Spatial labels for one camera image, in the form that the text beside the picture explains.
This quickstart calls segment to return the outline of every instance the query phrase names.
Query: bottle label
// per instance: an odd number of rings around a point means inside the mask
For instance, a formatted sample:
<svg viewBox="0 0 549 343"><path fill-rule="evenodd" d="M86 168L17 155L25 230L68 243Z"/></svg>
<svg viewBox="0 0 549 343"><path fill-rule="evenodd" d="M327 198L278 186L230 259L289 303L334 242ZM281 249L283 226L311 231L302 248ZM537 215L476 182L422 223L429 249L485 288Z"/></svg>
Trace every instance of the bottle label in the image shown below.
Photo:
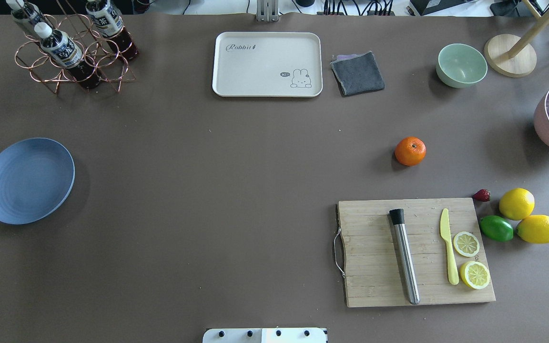
<svg viewBox="0 0 549 343"><path fill-rule="evenodd" d="M104 37L111 37L122 30L122 18L116 9L107 2L100 11L87 11L94 25Z"/></svg>
<svg viewBox="0 0 549 343"><path fill-rule="evenodd" d="M82 51L73 43L73 40L69 39L69 36L65 32L63 32L63 39L57 46L54 46L54 48L44 48L42 46L42 50L50 54L56 63L63 68L73 67L83 57Z"/></svg>
<svg viewBox="0 0 549 343"><path fill-rule="evenodd" d="M36 39L39 39L39 36L35 33L35 29L34 29L35 25L37 25L38 22L45 22L46 24L48 24L48 22L46 21L46 18L44 18L44 15L41 13L40 9L37 6L33 5L33 9L35 11L33 11L33 13L31 13L28 18L24 18L24 19L17 19L15 17L12 17L12 18L17 23L17 25L20 26L20 28L24 31L24 33L32 37L35 37Z"/></svg>

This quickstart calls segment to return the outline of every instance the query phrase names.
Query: bunny illustration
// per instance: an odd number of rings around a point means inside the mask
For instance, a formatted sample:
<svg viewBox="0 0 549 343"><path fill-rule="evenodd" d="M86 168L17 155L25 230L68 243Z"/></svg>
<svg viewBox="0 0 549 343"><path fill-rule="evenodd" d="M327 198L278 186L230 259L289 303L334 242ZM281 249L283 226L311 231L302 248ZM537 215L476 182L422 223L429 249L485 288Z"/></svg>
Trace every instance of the bunny illustration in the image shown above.
<svg viewBox="0 0 549 343"><path fill-rule="evenodd" d="M306 69L294 69L294 77L292 78L292 88L311 88L311 77L309 76L309 71Z"/></svg>

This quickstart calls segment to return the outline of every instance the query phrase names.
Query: halved lemon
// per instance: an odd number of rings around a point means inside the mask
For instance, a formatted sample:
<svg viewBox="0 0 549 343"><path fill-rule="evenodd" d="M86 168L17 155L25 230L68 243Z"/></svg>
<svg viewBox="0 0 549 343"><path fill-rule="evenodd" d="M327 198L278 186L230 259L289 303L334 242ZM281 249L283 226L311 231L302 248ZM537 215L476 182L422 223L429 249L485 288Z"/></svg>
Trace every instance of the halved lemon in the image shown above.
<svg viewBox="0 0 549 343"><path fill-rule="evenodd" d="M480 242L470 232L459 232L453 239L455 250L465 257L473 257L480 251Z"/></svg>
<svg viewBox="0 0 549 343"><path fill-rule="evenodd" d="M478 261L463 263L460 268L460 276L461 280L473 289L482 289L490 282L488 268Z"/></svg>

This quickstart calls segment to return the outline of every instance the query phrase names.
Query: white bottle cap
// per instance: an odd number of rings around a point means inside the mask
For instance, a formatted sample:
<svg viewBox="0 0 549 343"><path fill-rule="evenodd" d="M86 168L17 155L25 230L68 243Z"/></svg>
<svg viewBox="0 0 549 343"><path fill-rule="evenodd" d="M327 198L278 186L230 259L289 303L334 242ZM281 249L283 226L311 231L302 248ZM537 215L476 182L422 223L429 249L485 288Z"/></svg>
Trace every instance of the white bottle cap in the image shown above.
<svg viewBox="0 0 549 343"><path fill-rule="evenodd" d="M24 0L6 0L8 6L13 10L19 10L24 7Z"/></svg>
<svg viewBox="0 0 549 343"><path fill-rule="evenodd" d="M38 22L37 25L35 25L35 33L37 33L40 38L44 39L52 35L52 28L45 22Z"/></svg>

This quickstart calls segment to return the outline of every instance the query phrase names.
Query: lime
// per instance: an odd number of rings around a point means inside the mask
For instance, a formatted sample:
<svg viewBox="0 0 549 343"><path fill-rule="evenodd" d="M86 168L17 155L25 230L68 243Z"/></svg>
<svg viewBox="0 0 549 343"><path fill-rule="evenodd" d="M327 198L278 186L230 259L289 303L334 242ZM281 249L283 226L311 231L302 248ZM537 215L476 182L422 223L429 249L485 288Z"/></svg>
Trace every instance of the lime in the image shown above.
<svg viewBox="0 0 549 343"><path fill-rule="evenodd" d="M516 226L518 236L529 243L549 243L549 217L530 215Z"/></svg>
<svg viewBox="0 0 549 343"><path fill-rule="evenodd" d="M460 276L461 280L473 289L482 289L490 282L488 268L478 261L463 263L460 268Z"/></svg>
<svg viewBox="0 0 549 343"><path fill-rule="evenodd" d="M499 200L499 211L511 220L523 220L533 212L535 197L523 188L515 188Z"/></svg>
<svg viewBox="0 0 549 343"><path fill-rule="evenodd" d="M453 246L461 256L465 257L476 256L480 250L480 242L470 232L457 233L453 239Z"/></svg>
<svg viewBox="0 0 549 343"><path fill-rule="evenodd" d="M484 236L499 242L507 242L514 238L512 225L498 215L487 215L480 219L480 230Z"/></svg>

